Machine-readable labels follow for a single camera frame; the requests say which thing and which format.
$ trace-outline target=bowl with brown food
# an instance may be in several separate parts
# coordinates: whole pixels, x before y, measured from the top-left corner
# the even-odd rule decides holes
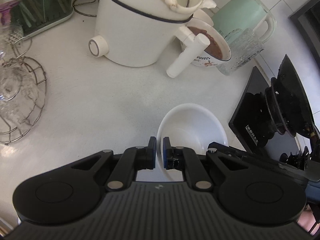
[[[231,59],[230,47],[225,39],[206,22],[192,18],[186,26],[194,33],[198,35],[203,33],[210,40],[210,45],[204,50],[204,52],[194,59],[193,65],[198,67],[212,67],[222,64]],[[186,46],[181,42],[182,50]]]

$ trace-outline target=green container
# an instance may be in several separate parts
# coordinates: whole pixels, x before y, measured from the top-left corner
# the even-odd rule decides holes
[[[20,0],[11,9],[11,22],[21,25],[25,36],[34,36],[66,21],[72,13],[72,0]]]
[[[231,0],[211,17],[213,27],[231,44],[249,28],[256,30],[264,21],[268,30],[260,38],[267,41],[274,33],[276,20],[260,0]]]

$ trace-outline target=black cable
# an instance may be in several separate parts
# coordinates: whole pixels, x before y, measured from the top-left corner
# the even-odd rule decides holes
[[[318,222],[316,221],[316,222],[313,224],[312,228],[308,231],[309,234],[311,234],[311,232],[313,231],[313,229],[316,228],[317,224],[318,224]]]

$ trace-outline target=purple object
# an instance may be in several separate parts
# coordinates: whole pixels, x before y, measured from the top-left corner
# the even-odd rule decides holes
[[[0,13],[2,13],[1,24],[3,26],[9,25],[11,22],[10,10],[15,7],[20,0],[13,0],[0,5]]]

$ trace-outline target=white bowl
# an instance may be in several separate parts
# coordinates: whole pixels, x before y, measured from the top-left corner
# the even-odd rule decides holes
[[[197,19],[197,18],[192,18],[187,24],[186,26],[190,26],[190,27],[196,27],[198,29],[201,30],[206,30],[207,33],[214,38],[214,40],[216,41],[216,43],[218,44],[218,46],[221,49],[222,52],[222,59],[218,59],[214,56],[211,56],[210,54],[206,53],[205,51],[202,52],[201,55],[199,55],[198,57],[196,57],[192,64],[198,67],[212,67],[212,66],[217,66],[220,65],[222,63],[225,63],[226,61],[229,61],[231,59],[231,50],[230,47],[228,45],[228,43],[225,41],[225,39],[220,35],[220,33],[214,29],[212,26],[210,26],[209,24],[207,24],[206,22]],[[181,42],[181,48],[182,50],[184,50],[186,48],[186,46]]]
[[[163,168],[163,138],[169,137],[171,146],[184,146],[205,155],[208,145],[217,142],[229,146],[225,130],[208,109],[196,104],[182,104],[171,109],[162,120],[157,134],[157,157]]]

